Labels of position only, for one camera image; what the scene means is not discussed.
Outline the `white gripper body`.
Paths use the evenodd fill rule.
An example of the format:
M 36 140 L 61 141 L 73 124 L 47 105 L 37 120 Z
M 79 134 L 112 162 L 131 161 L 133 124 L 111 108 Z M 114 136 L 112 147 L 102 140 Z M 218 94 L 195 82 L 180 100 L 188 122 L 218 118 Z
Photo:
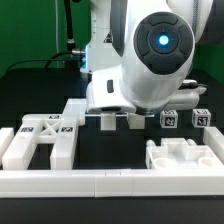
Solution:
M 162 110 L 189 110 L 197 106 L 199 95 L 195 80 L 152 76 L 150 72 L 127 87 L 121 66 L 115 66 L 92 74 L 86 92 L 87 112 L 157 114 Z

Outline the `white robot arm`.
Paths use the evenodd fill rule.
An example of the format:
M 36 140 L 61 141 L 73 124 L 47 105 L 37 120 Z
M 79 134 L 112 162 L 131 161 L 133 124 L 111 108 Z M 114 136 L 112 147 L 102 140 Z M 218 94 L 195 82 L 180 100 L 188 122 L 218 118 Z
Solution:
M 224 42 L 224 0 L 90 0 L 89 113 L 193 109 L 206 89 L 187 78 L 198 44 Z

